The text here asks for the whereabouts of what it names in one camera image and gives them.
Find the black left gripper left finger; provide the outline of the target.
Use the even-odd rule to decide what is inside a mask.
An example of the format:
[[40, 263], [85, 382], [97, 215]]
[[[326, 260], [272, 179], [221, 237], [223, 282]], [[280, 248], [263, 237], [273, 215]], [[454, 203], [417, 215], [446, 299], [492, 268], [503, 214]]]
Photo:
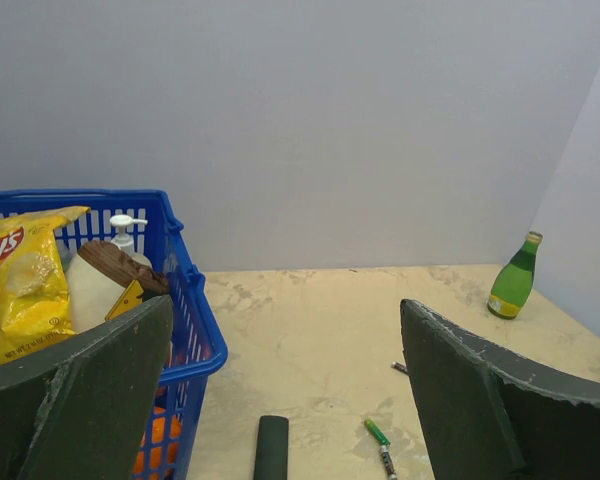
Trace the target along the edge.
[[129, 479], [173, 329], [169, 296], [0, 365], [0, 479]]

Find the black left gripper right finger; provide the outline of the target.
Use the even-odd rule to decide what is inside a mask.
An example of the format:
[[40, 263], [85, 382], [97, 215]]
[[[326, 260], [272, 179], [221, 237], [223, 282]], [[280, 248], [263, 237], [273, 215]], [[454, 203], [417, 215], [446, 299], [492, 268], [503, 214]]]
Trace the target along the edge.
[[600, 479], [600, 383], [400, 304], [403, 353], [437, 479]]

